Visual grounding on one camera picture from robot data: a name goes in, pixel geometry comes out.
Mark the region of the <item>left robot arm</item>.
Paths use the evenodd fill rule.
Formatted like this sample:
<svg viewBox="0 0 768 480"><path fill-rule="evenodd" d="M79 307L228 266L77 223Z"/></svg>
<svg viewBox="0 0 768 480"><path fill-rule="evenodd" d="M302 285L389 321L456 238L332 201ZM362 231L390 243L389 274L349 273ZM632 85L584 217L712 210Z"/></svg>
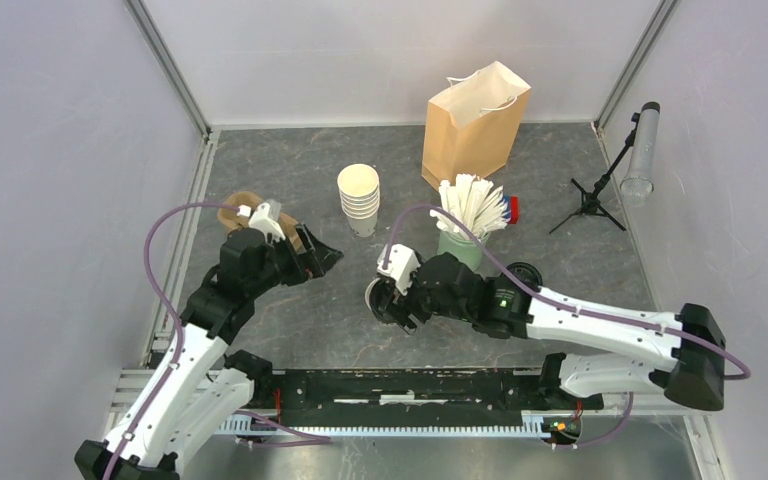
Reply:
<svg viewBox="0 0 768 480"><path fill-rule="evenodd" d="M235 410L272 399L271 363L244 351L231 356L204 393L196 389L253 316L260 296L320 278L342 259L305 225L294 230L299 247L255 228L228 234L137 400L104 440L86 440L76 452L83 478L178 479Z"/></svg>

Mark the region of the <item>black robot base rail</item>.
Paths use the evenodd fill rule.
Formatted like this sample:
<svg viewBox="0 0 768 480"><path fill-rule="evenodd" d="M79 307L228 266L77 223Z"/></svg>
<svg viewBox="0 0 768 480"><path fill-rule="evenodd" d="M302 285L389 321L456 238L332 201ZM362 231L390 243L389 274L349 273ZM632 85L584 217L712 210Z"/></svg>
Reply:
<svg viewBox="0 0 768 480"><path fill-rule="evenodd" d="M516 426L524 411L600 410L533 368L287 369L256 385L247 409L302 427Z"/></svg>

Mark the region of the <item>stack of white paper cups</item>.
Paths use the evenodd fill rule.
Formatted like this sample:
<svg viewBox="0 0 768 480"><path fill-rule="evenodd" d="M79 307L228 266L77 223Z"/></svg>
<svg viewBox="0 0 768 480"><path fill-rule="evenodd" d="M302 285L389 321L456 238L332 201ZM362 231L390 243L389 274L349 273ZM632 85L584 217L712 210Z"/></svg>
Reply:
<svg viewBox="0 0 768 480"><path fill-rule="evenodd" d="M352 164L337 177L340 204L352 232L370 237L377 225L380 206L380 179L370 165Z"/></svg>

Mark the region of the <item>single white paper cup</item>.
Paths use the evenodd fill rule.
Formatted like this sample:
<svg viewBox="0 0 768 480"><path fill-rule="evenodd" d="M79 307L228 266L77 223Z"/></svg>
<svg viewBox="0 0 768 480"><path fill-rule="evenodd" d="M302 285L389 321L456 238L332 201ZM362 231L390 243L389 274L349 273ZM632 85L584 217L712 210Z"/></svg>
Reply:
<svg viewBox="0 0 768 480"><path fill-rule="evenodd" d="M375 290L380 283L381 283L381 280L378 278L375 278L367 285L364 291L364 301L365 301L366 307L373 314L376 313Z"/></svg>

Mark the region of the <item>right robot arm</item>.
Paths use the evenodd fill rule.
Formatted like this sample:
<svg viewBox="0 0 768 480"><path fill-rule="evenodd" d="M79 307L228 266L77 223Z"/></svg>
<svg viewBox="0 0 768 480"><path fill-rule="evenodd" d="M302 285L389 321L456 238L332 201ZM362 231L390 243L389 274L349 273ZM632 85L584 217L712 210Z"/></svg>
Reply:
<svg viewBox="0 0 768 480"><path fill-rule="evenodd" d="M720 411L725 404L725 336L711 311L685 304L646 312L581 301L539 284L519 262L483 277L455 256L427 261L404 246L380 261L365 302L374 317L406 333L433 317L463 321L492 338L563 341L598 354L548 355L537 382L540 400L562 408L608 393L660 392L680 406Z"/></svg>

